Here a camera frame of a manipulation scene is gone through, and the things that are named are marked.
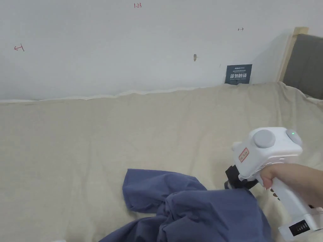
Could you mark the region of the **person's right hand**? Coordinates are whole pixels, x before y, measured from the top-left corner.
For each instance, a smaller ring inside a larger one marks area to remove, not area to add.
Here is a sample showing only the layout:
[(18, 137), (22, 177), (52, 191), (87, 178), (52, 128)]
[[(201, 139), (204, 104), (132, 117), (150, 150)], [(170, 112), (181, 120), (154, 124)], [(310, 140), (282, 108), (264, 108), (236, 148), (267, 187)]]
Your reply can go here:
[(299, 167), (296, 164), (273, 164), (262, 169), (260, 177), (265, 189), (272, 187), (274, 178), (281, 180), (284, 184), (291, 187), (297, 180), (298, 173)]

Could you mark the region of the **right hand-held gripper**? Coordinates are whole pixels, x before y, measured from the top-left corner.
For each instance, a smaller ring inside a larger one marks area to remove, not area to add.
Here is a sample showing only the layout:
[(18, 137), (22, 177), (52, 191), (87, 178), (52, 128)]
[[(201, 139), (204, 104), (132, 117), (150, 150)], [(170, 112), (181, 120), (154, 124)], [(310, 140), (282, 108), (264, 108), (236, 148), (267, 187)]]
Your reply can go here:
[[(292, 164), (302, 153), (302, 140), (296, 131), (284, 127), (265, 127), (251, 131), (242, 142), (232, 145), (234, 165), (226, 170), (225, 189), (251, 189), (263, 185), (260, 171), (273, 164)], [(306, 203), (299, 194), (274, 178), (272, 190), (291, 216), (279, 227), (286, 242), (293, 242), (323, 228), (322, 208)]]

